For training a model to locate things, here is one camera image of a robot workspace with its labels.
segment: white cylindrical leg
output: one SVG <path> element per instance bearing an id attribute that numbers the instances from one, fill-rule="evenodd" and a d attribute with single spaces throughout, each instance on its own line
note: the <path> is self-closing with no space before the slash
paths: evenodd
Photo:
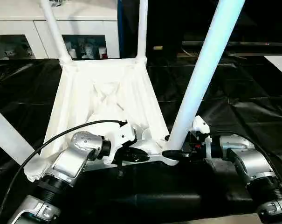
<path id="1" fill-rule="evenodd" d="M 183 97 L 166 150 L 180 150 L 245 0 L 220 0 Z"/>
<path id="2" fill-rule="evenodd" d="M 140 0 L 137 58 L 146 57 L 148 0 Z"/>
<path id="3" fill-rule="evenodd" d="M 71 62 L 72 60 L 66 49 L 66 46 L 62 38 L 61 32 L 59 30 L 57 21 L 55 19 L 52 7 L 48 0 L 41 0 L 41 6 L 43 9 L 44 16 L 46 17 L 48 21 L 49 29 L 51 31 L 52 37 L 55 41 L 55 44 L 58 50 L 60 64 L 65 65 Z"/>
<path id="4" fill-rule="evenodd" d="M 18 164 L 22 164 L 34 149 L 0 113 L 0 147 Z"/>

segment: black cable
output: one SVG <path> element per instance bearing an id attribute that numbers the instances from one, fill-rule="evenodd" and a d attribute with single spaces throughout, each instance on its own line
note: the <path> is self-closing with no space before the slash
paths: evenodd
<path id="1" fill-rule="evenodd" d="M 50 144 L 51 142 L 53 142 L 54 140 L 56 140 L 57 138 L 60 138 L 61 136 L 63 135 L 66 135 L 68 134 L 69 132 L 72 132 L 72 131 L 75 131 L 79 128 L 82 128 L 82 127 L 86 127 L 86 126 L 89 126 L 89 125 L 95 125 L 95 124 L 99 124 L 99 123 L 118 123 L 120 124 L 121 126 L 126 124 L 126 122 L 123 122 L 123 121 L 120 121 L 120 120 L 97 120 L 97 121 L 92 121 L 92 122 L 88 122 L 88 123 L 85 123 L 85 124 L 82 124 L 82 125 L 79 125 L 79 126 L 76 126 L 76 127 L 73 127 L 73 128 L 70 128 L 56 136 L 54 136 L 53 138 L 49 139 L 48 141 L 46 141 L 45 143 L 43 143 L 38 149 L 36 149 L 28 158 L 26 158 L 26 160 L 21 164 L 20 168 L 18 169 L 18 171 L 15 173 L 12 181 L 10 182 L 9 184 L 9 187 L 6 191 L 6 194 L 3 198 L 3 201 L 2 201 L 2 204 L 1 204 L 1 207 L 0 207 L 0 217 L 1 217 L 1 214 L 2 214 L 2 211 L 3 211 L 3 208 L 4 208 L 4 205 L 5 205 L 5 202 L 7 200 L 7 197 L 8 197 L 8 194 L 12 188 L 12 185 L 14 184 L 14 181 L 16 180 L 18 174 L 23 170 L 23 168 L 25 167 L 25 165 L 36 155 L 38 154 L 45 146 L 47 146 L 48 144 Z"/>
<path id="2" fill-rule="evenodd" d="M 271 161 L 270 161 L 270 158 L 268 156 L 272 156 L 272 157 L 276 158 L 279 161 L 280 164 L 282 164 L 282 159 L 277 154 L 266 150 L 260 144 L 258 144 L 257 142 L 253 141 L 251 138 L 249 138 L 249 137 L 247 137 L 247 136 L 245 136 L 243 134 L 240 134 L 238 132 L 228 131 L 228 130 L 219 130 L 219 131 L 210 132 L 210 133 L 205 134 L 205 135 L 207 135 L 207 136 L 208 135 L 218 135 L 218 134 L 223 134 L 223 133 L 236 134 L 236 135 L 238 135 L 240 137 L 243 137 L 243 138 L 249 140 L 251 143 L 253 143 L 255 146 L 257 146 L 257 148 L 259 148 L 259 150 L 262 152 L 262 154 L 265 156 L 265 158 L 267 159 L 267 161 L 269 163 L 271 163 Z"/>

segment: robotic arm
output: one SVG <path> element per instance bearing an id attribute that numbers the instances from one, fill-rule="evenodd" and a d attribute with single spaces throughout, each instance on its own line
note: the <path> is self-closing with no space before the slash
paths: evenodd
<path id="1" fill-rule="evenodd" d="M 282 182 L 262 153 L 255 145 L 238 135 L 222 135 L 210 141 L 209 127 L 197 116 L 191 133 L 196 141 L 191 150 L 168 150 L 163 156 L 176 160 L 197 160 L 208 158 L 208 148 L 212 157 L 220 157 L 234 164 L 239 177 L 257 206 L 257 213 L 263 223 L 282 222 Z"/>
<path id="2" fill-rule="evenodd" d="M 59 208 L 67 189 L 74 186 L 87 161 L 102 159 L 111 164 L 115 162 L 115 156 L 120 163 L 122 160 L 149 159 L 144 151 L 129 148 L 136 141 L 135 131 L 130 124 L 110 133 L 109 139 L 85 131 L 76 132 L 68 148 L 60 153 L 42 175 L 34 195 L 25 198 L 8 223 L 55 223 L 61 213 Z"/>

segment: shelf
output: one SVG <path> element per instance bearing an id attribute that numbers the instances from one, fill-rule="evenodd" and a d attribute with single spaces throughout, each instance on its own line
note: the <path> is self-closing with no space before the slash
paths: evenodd
<path id="1" fill-rule="evenodd" d="M 117 0 L 66 0 L 53 8 L 57 20 L 117 21 Z M 40 0 L 0 0 L 0 21 L 45 20 Z"/>

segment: black plastic sheet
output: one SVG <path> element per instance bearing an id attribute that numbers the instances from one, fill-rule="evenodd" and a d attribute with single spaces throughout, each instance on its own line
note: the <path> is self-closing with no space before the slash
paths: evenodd
<path id="1" fill-rule="evenodd" d="M 194 65 L 195 59 L 148 62 L 169 130 Z M 33 146 L 45 136 L 60 74 L 57 60 L 0 61 L 0 112 Z M 282 73 L 265 58 L 222 59 L 198 114 L 212 131 L 241 132 L 282 158 Z M 17 167 L 0 149 L 0 202 Z M 21 175 L 3 223 L 33 188 Z M 175 167 L 156 162 L 124 167 L 123 179 L 114 168 L 84 173 L 63 208 L 61 223 L 165 223 L 254 210 L 229 162 L 215 159 L 212 164 Z"/>

